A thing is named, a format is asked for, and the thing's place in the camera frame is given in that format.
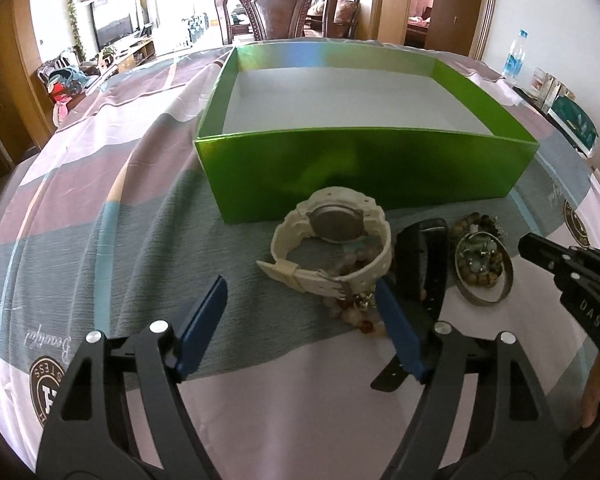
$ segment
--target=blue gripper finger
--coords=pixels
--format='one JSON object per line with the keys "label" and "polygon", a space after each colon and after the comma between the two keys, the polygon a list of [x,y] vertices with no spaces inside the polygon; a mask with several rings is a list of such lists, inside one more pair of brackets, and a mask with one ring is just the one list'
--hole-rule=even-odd
{"label": "blue gripper finger", "polygon": [[209,342],[226,307],[228,289],[225,279],[218,276],[207,293],[195,302],[181,307],[173,323],[175,341],[173,371],[183,381],[200,366]]}
{"label": "blue gripper finger", "polygon": [[400,302],[385,276],[376,282],[376,304],[386,331],[394,343],[400,364],[405,372],[422,382],[429,366],[422,358],[422,338],[405,316]]}

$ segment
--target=green box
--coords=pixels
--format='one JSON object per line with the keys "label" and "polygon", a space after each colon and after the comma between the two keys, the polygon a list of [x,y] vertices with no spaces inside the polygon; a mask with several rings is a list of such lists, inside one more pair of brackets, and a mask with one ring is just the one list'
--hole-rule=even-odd
{"label": "green box", "polygon": [[440,60],[321,41],[234,48],[195,145],[228,223],[282,219],[327,186],[385,209],[503,197],[538,149]]}

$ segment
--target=plastic water bottle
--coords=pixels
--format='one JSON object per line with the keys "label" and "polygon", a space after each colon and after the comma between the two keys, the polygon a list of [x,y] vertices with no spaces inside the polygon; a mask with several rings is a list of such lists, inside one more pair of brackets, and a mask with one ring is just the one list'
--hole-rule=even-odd
{"label": "plastic water bottle", "polygon": [[511,48],[509,49],[509,56],[507,57],[507,62],[504,64],[504,68],[502,69],[502,75],[505,77],[508,83],[514,84],[518,75],[520,74],[520,70],[522,69],[522,63],[525,60],[525,43],[526,43],[527,33],[525,30],[520,30],[520,34],[511,43]]}

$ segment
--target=wooden chair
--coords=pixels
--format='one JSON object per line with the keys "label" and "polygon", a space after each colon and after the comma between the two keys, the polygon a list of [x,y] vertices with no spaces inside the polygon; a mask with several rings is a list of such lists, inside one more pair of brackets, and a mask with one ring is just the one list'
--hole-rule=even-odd
{"label": "wooden chair", "polygon": [[[322,33],[325,38],[333,35],[333,17],[338,0],[326,0],[323,13]],[[306,20],[311,0],[240,0],[247,13],[253,29],[253,39],[284,40],[299,38]],[[232,30],[227,9],[227,0],[216,0],[218,20],[222,31],[222,43],[234,42],[235,31]]]}
{"label": "wooden chair", "polygon": [[58,59],[62,63],[62,66],[80,66],[84,60],[78,54],[78,49],[74,46],[64,49],[59,55]]}
{"label": "wooden chair", "polygon": [[44,85],[45,91],[47,90],[46,85],[49,83],[49,76],[51,76],[51,73],[62,67],[64,67],[64,64],[62,63],[61,59],[59,59],[59,57],[55,57],[50,61],[45,61],[42,65],[38,67],[38,69],[36,70],[36,76]]}
{"label": "wooden chair", "polygon": [[[320,4],[323,0],[312,0],[311,6]],[[347,0],[357,4],[351,19],[347,23],[334,23],[334,33],[332,37],[344,38],[353,40],[356,37],[356,29],[358,28],[358,15],[360,13],[360,0]],[[322,35],[322,17],[308,16],[304,26],[304,35],[308,38],[323,38]]]}

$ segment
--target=human hand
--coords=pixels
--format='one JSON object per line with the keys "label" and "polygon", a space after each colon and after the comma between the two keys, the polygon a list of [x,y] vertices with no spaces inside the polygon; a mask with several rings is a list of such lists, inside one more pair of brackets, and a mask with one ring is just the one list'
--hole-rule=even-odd
{"label": "human hand", "polygon": [[600,352],[589,372],[587,384],[582,394],[582,427],[588,428],[596,420],[600,404]]}

